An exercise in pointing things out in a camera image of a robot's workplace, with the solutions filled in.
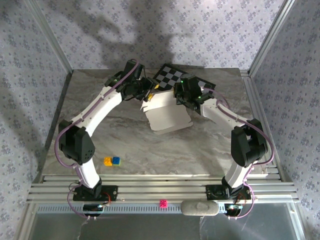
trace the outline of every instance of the checkerboard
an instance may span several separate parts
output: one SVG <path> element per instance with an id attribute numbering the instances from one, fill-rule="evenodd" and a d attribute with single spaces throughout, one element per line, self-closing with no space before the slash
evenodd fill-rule
<path id="1" fill-rule="evenodd" d="M 159 83 L 158 89 L 160 91 L 167 91 L 173 88 L 175 83 L 179 83 L 181 81 L 180 77 L 182 74 L 187 74 L 187 72 L 182 71 L 170 64 L 164 64 L 161 69 L 154 75 L 154 79 Z M 208 89 L 215 89 L 216 85 L 208 82 L 200 77 L 197 77 L 198 84 L 200 87 L 205 87 Z"/>

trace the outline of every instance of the blue cube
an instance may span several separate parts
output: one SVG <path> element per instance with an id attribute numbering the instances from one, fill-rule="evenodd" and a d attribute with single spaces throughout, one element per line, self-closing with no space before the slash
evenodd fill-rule
<path id="1" fill-rule="evenodd" d="M 112 158 L 112 164 L 113 164 L 113 165 L 120 165 L 120 157 L 114 156 L 114 157 Z"/>

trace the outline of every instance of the pink cube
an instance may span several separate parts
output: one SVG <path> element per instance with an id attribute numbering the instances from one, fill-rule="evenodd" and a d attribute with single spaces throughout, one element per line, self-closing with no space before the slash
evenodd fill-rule
<path id="1" fill-rule="evenodd" d="M 159 202 L 159 207 L 161 209 L 166 209 L 168 207 L 168 201 L 165 199 L 161 199 Z"/>

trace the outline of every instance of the floral wallpaper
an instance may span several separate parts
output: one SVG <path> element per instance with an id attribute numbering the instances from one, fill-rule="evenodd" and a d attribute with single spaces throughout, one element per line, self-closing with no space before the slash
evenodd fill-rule
<path id="1" fill-rule="evenodd" d="M 254 76 L 282 166 L 320 239 L 320 1 L 297 0 Z"/>
<path id="2" fill-rule="evenodd" d="M 0 239 L 12 239 L 67 74 L 23 1 L 0 1 L 0 26 Z"/>
<path id="3" fill-rule="evenodd" d="M 248 69 L 283 0 L 37 0 L 74 69 Z"/>

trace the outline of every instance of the gray marble surface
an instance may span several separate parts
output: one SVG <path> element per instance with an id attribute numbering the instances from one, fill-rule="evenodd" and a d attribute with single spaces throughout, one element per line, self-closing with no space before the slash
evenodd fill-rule
<path id="1" fill-rule="evenodd" d="M 252 111 L 240 71 L 237 68 L 184 69 L 216 84 L 216 90 L 229 101 L 231 110 L 252 118 Z M 153 77 L 157 69 L 148 69 Z M 117 70 L 75 70 L 59 117 L 70 120 L 97 96 L 108 77 Z M 188 111 L 193 126 L 156 135 L 150 129 L 141 102 L 124 101 L 114 108 L 95 130 L 93 161 L 98 174 L 211 174 L 221 177 L 230 168 L 230 132 L 212 121 Z M 48 151 L 43 174 L 70 175 L 73 169 L 62 167 L 55 157 L 54 142 Z M 60 156 L 66 163 L 72 163 Z M 120 166 L 105 166 L 104 157 L 119 156 Z"/>

